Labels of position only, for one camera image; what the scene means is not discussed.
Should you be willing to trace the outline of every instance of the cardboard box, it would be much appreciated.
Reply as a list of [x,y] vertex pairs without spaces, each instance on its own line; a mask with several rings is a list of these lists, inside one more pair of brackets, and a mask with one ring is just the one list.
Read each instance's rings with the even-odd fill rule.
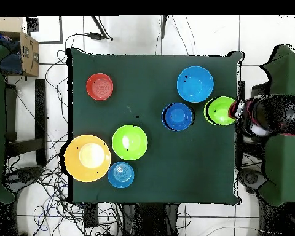
[[0,17],[0,33],[20,41],[23,75],[38,77],[39,43],[23,32],[23,17]]

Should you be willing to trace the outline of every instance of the dark green tablecloth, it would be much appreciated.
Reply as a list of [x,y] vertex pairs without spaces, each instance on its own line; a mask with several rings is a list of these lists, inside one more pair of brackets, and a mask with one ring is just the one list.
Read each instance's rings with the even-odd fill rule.
[[[273,51],[262,65],[271,80],[271,94],[295,95],[295,53],[288,45]],[[260,189],[261,196],[272,206],[295,202],[295,137],[278,135],[265,147],[265,173],[270,181]]]
[[[234,125],[209,124],[203,116],[205,102],[184,101],[176,81],[184,68],[203,66],[214,79],[210,97],[236,97],[240,52],[230,57],[201,57],[89,55],[71,49],[71,54],[73,138],[83,134],[100,137],[111,150],[112,164],[121,161],[111,146],[120,126],[141,127],[149,142],[142,158],[128,162],[135,171],[131,186],[116,189],[107,175],[92,183],[74,180],[74,202],[239,202],[233,193]],[[109,75],[114,83],[112,96],[105,101],[95,101],[86,92],[87,79],[95,73]],[[194,125],[181,132],[163,126],[161,113],[172,102],[194,109]]]

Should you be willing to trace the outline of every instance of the bowl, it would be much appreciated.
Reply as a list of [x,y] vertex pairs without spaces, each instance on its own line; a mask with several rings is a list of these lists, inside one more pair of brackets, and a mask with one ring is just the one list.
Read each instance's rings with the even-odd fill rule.
[[230,125],[235,119],[229,117],[229,108],[235,100],[227,96],[212,98],[204,107],[203,113],[207,121],[213,125]]
[[188,102],[206,100],[213,91],[211,73],[200,66],[191,66],[184,69],[177,79],[177,90],[181,98]]
[[148,149],[148,138],[142,128],[124,125],[112,136],[112,149],[121,159],[136,160]]
[[182,103],[172,103],[162,112],[163,125],[173,131],[185,130],[194,121],[194,113],[191,108]]
[[93,182],[102,178],[111,164],[107,144],[92,135],[74,138],[66,148],[64,157],[67,172],[81,182]]
[[86,83],[86,91],[94,100],[108,99],[113,88],[111,78],[104,73],[93,74]]
[[131,165],[125,162],[113,164],[108,170],[108,180],[116,188],[126,188],[133,182],[135,172]]

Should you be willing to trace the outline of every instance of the red plate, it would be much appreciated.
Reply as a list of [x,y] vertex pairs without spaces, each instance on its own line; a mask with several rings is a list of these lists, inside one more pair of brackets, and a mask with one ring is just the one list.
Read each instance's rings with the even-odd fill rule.
[[86,91],[94,100],[105,100],[111,96],[112,80],[103,73],[96,73],[89,77]]

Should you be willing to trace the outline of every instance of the blue bowl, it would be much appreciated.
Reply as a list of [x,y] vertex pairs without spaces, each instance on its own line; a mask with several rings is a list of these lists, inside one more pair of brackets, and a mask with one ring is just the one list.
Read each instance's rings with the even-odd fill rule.
[[108,180],[116,188],[126,188],[131,185],[135,178],[135,172],[131,165],[125,162],[118,162],[108,170]]
[[206,100],[213,91],[211,73],[199,66],[184,69],[177,79],[177,90],[181,98],[188,102]]
[[182,103],[172,103],[166,106],[162,112],[162,122],[169,130],[185,130],[193,123],[194,113]]

